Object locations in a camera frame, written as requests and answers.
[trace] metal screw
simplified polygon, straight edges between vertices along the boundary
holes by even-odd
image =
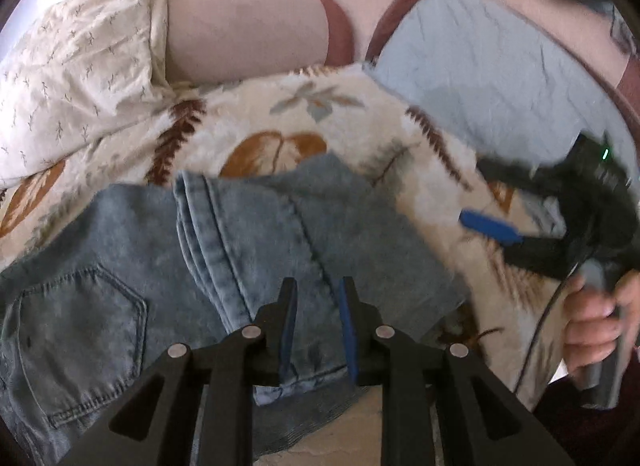
[[[393,327],[389,327],[389,325],[380,325],[376,329],[376,336],[378,338],[382,338],[383,340],[388,340],[396,335],[396,331]]]
[[[242,329],[242,337],[247,338],[248,340],[254,340],[257,338],[262,331],[258,325],[247,325],[244,329]]]
[[[457,358],[466,358],[469,355],[469,349],[462,343],[454,343],[449,347],[449,352]]]
[[[174,343],[169,347],[169,350],[167,350],[166,353],[172,358],[181,358],[187,353],[187,345]]]

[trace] human hand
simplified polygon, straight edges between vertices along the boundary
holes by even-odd
[[[584,277],[572,277],[564,300],[568,320],[564,330],[562,357],[569,374],[580,385],[583,367],[601,362],[616,348],[616,339],[626,330],[623,356],[626,364],[640,329],[640,273],[627,273],[618,282],[613,296],[585,287]],[[607,318],[620,305],[623,319]]]

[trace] white pillowcase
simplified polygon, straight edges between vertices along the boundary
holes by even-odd
[[[149,117],[164,79],[166,0],[65,0],[0,64],[0,189]]]

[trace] bed sheet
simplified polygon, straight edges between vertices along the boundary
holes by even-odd
[[[386,194],[452,275],[469,284],[472,297],[456,313],[462,322],[443,322],[436,343],[476,348],[513,388],[556,284],[506,266],[493,242],[459,225],[461,209],[475,208],[535,232],[518,194],[479,176],[471,149],[380,89],[361,65],[309,67],[179,94],[180,102],[164,112],[93,141],[3,192],[0,269],[46,244],[110,183],[170,186],[178,170],[269,175],[331,150]],[[555,309],[520,391],[529,408],[558,367],[561,330]],[[381,407],[372,389],[330,425],[258,463],[379,464]]]

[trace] orange leaf print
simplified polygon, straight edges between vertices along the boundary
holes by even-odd
[[[11,233],[29,213],[38,207],[64,169],[65,160],[63,159],[48,170],[36,173],[22,181],[14,196],[11,197],[11,202],[0,223],[0,239]]]
[[[359,100],[351,96],[332,96],[332,101],[342,106],[359,106],[361,108],[364,107],[364,105]]]
[[[495,201],[505,215],[511,211],[511,202],[513,202],[513,194],[515,190],[502,184],[501,182],[489,183],[489,189],[494,195]]]
[[[290,171],[309,157],[326,153],[324,139],[315,133],[297,133],[284,137],[269,130],[255,133],[242,141],[220,171],[225,178],[272,175]]]

